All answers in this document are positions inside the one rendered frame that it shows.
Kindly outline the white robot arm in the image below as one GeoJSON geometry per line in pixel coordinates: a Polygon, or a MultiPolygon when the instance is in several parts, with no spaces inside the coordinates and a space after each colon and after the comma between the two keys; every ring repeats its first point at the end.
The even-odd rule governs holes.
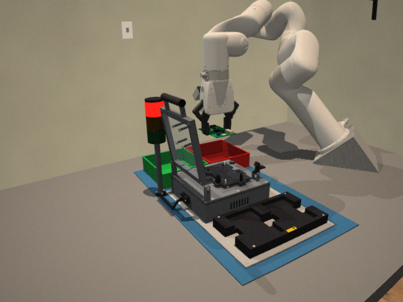
{"type": "Polygon", "coordinates": [[[337,122],[316,93],[302,85],[317,72],[319,42],[306,30],[305,15],[297,3],[282,4],[273,13],[270,2],[258,0],[241,15],[214,26],[203,36],[200,77],[213,81],[228,79],[229,57],[246,53],[247,38],[277,40],[280,36],[279,66],[270,75],[270,88],[292,109],[322,154],[349,135],[345,128],[349,119],[337,122]]]}

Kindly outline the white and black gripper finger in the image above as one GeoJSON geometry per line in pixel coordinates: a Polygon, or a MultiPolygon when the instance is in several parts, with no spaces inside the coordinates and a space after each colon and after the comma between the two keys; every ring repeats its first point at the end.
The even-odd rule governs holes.
{"type": "Polygon", "coordinates": [[[201,121],[201,131],[204,135],[208,136],[209,135],[209,123],[207,123],[210,115],[206,114],[205,111],[203,111],[202,114],[199,113],[199,111],[203,107],[203,100],[193,109],[193,114],[201,121]]]}
{"type": "Polygon", "coordinates": [[[233,115],[235,114],[237,108],[239,107],[239,104],[234,101],[234,110],[229,112],[229,113],[224,113],[224,128],[225,129],[230,129],[231,130],[231,119],[233,118],[233,115]]]}

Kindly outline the green bin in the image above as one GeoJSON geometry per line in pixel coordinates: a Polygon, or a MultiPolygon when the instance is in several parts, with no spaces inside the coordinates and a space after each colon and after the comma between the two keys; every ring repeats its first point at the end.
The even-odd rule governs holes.
{"type": "MultiPolygon", "coordinates": [[[[142,156],[143,168],[148,175],[157,182],[156,176],[156,160],[155,154],[142,156]]],[[[171,187],[171,154],[170,151],[161,152],[161,167],[162,167],[162,184],[163,189],[171,187]]],[[[208,162],[203,160],[203,165],[208,165],[208,162]]]]}

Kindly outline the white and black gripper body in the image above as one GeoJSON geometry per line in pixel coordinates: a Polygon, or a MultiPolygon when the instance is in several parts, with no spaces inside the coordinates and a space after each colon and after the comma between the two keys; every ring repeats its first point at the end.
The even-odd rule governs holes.
{"type": "Polygon", "coordinates": [[[231,79],[217,81],[203,79],[200,89],[200,102],[202,100],[203,107],[201,110],[204,109],[203,111],[208,115],[233,111],[234,91],[231,79]]]}

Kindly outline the green circuit board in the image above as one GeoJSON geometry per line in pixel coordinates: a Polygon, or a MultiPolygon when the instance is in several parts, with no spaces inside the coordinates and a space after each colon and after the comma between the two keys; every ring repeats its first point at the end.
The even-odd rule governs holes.
{"type": "Polygon", "coordinates": [[[220,138],[220,137],[226,137],[229,135],[235,135],[234,131],[230,129],[225,129],[217,125],[210,125],[209,126],[209,135],[215,137],[215,138],[220,138]]]}

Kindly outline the red bin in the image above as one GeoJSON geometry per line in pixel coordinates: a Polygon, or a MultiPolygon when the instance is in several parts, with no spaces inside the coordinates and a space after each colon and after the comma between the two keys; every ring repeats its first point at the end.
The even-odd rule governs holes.
{"type": "Polygon", "coordinates": [[[200,144],[202,159],[208,164],[233,160],[242,167],[249,167],[250,153],[224,140],[200,144]]]}

